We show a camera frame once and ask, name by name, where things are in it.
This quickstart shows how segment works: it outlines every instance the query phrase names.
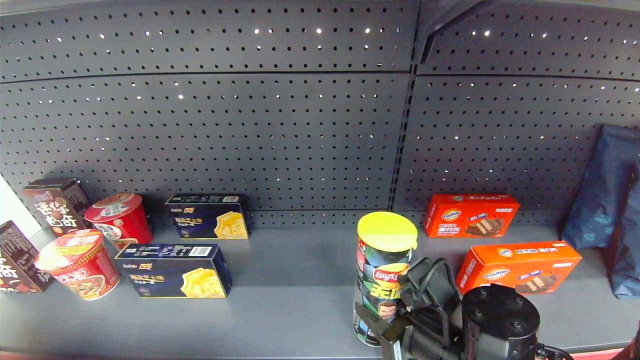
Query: perforated metal panel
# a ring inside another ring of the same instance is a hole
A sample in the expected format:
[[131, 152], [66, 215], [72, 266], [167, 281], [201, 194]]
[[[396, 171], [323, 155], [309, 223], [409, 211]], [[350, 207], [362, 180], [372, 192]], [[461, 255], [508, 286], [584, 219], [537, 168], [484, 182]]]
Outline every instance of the perforated metal panel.
[[0, 19], [3, 81], [167, 72], [407, 71], [416, 1], [83, 6]]
[[599, 125], [638, 125], [639, 88], [594, 79], [419, 76], [394, 210], [424, 210], [442, 192], [506, 192], [522, 209], [568, 209]]
[[2, 173], [91, 200], [241, 192], [251, 209], [386, 208], [407, 74], [118, 76], [5, 85]]
[[501, 3], [436, 32], [421, 74], [640, 79], [640, 15], [553, 3]]

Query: blue fabric bag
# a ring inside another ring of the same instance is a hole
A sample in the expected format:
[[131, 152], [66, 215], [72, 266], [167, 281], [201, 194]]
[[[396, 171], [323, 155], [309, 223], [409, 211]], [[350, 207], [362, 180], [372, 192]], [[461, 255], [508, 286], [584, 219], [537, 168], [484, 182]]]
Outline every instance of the blue fabric bag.
[[612, 244], [639, 156], [640, 131], [611, 125], [602, 128], [564, 227], [563, 240], [576, 249]]
[[627, 205], [620, 218], [611, 288], [618, 299], [640, 297], [640, 163], [635, 163]]

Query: yellow lid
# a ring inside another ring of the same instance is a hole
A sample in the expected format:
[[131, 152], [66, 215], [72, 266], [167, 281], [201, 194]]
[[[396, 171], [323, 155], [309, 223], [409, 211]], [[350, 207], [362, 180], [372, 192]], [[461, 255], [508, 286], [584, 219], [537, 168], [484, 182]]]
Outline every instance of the yellow lid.
[[376, 211], [358, 221], [358, 236], [368, 246], [387, 252], [418, 247], [418, 229], [411, 220], [388, 211]]

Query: barcode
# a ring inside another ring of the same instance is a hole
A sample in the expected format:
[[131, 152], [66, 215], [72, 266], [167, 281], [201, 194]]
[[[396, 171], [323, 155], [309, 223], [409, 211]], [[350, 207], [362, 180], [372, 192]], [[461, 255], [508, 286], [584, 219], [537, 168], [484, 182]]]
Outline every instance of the barcode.
[[196, 246], [189, 251], [189, 256], [206, 256], [209, 255], [209, 251], [211, 251], [210, 246]]

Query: chip canister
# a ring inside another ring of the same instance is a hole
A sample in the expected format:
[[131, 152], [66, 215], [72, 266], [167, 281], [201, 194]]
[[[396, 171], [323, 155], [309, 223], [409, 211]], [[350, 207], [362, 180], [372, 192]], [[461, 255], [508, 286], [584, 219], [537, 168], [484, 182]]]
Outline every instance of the chip canister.
[[102, 233], [95, 229], [72, 231], [47, 244], [35, 266], [82, 299], [99, 299], [120, 281], [102, 239]]
[[142, 207], [142, 196], [137, 193], [117, 193], [106, 197], [91, 205], [84, 217], [118, 250], [130, 243], [150, 243], [153, 240]]
[[402, 215], [377, 211], [358, 221], [358, 274], [386, 289], [399, 289], [398, 276], [409, 267], [418, 229]]
[[[402, 215], [377, 211], [358, 221], [358, 237], [354, 302], [391, 321], [401, 306], [398, 277], [409, 269], [418, 245], [418, 230]], [[363, 324], [355, 315], [353, 326], [358, 338], [366, 345], [379, 346]]]

